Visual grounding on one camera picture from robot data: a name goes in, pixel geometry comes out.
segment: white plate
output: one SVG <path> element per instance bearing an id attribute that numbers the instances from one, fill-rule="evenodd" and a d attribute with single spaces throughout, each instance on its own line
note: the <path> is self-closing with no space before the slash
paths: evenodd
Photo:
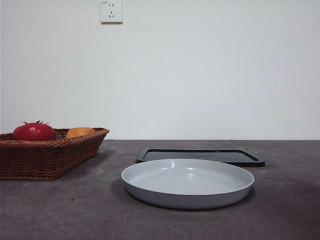
<path id="1" fill-rule="evenodd" d="M 178 209 L 210 209 L 243 199 L 254 176 L 234 165 L 200 159 L 161 159 L 122 171 L 130 194 L 150 204 Z"/>

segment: rectangular tray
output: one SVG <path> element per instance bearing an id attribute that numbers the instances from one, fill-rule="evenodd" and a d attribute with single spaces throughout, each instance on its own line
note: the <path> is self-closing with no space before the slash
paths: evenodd
<path id="1" fill-rule="evenodd" d="M 239 167 L 263 167 L 266 162 L 239 149 L 192 150 L 192 149 L 144 149 L 137 157 L 139 162 L 159 159 L 201 159 Z"/>

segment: wall socket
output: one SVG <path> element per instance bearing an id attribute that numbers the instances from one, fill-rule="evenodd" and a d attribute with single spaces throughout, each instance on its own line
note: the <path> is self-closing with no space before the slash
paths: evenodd
<path id="1" fill-rule="evenodd" d="M 102 0 L 101 23 L 123 23 L 122 0 Z"/>

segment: red tomato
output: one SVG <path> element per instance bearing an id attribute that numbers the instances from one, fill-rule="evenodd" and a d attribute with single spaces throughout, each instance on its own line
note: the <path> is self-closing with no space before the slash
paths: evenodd
<path id="1" fill-rule="evenodd" d="M 19 141 L 50 141 L 56 140 L 55 130 L 49 125 L 37 121 L 33 123 L 26 123 L 18 126 L 13 131 L 13 140 Z"/>

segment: white wall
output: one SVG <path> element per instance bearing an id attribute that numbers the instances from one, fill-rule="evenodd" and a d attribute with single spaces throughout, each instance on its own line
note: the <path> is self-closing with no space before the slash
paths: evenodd
<path id="1" fill-rule="evenodd" d="M 1 1 L 1 132 L 320 139 L 319 0 Z"/>

